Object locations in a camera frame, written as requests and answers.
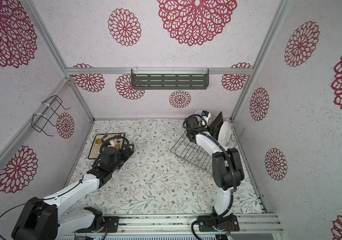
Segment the black plate with gold rim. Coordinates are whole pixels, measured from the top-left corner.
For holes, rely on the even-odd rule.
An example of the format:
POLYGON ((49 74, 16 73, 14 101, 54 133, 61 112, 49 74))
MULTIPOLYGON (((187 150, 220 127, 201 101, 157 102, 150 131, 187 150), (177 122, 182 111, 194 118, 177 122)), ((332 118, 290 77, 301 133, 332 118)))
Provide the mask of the black plate with gold rim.
POLYGON ((221 130, 221 127, 224 123, 223 120, 223 112, 220 112, 215 119, 211 122, 209 125, 209 132, 212 137, 214 137, 216 140, 219 139, 219 133, 221 130))

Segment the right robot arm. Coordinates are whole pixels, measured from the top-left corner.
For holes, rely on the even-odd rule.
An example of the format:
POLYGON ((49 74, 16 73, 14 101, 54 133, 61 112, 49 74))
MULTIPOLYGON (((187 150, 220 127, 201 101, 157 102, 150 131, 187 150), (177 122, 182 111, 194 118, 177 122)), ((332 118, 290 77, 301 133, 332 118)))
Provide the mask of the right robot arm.
POLYGON ((231 220, 235 192, 245 179, 239 150, 227 147, 231 135, 230 123, 224 121, 222 113, 209 123, 209 114, 202 112, 185 118, 183 128, 190 142, 211 156, 212 175, 219 190, 213 213, 199 223, 217 228, 231 220))

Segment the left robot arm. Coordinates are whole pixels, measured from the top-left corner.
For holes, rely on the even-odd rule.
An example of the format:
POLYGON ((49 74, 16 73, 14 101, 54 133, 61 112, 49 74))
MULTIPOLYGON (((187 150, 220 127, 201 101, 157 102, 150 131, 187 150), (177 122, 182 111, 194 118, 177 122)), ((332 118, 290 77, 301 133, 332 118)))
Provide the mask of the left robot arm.
POLYGON ((93 207, 67 216, 63 213, 78 200, 103 187, 133 154, 134 144, 125 144, 120 149, 105 147, 98 163, 77 182, 42 199, 31 198, 17 220, 12 239, 56 240, 76 231, 104 231, 103 213, 93 207))

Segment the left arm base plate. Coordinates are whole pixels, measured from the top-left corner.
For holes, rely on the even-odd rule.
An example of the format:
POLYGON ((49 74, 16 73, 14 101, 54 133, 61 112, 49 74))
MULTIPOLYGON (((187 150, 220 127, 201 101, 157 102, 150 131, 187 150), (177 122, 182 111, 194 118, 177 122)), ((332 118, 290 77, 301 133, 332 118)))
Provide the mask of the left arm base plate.
POLYGON ((96 217, 88 228, 79 229, 76 233, 116 233, 119 217, 96 217))

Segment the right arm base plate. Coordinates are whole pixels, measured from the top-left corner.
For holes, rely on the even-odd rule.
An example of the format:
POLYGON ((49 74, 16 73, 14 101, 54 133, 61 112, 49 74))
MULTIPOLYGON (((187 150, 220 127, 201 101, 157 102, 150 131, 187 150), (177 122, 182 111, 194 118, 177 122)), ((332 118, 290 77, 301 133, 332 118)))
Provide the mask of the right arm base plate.
POLYGON ((220 219, 199 222, 200 232, 238 232, 240 225, 234 214, 230 214, 220 219))

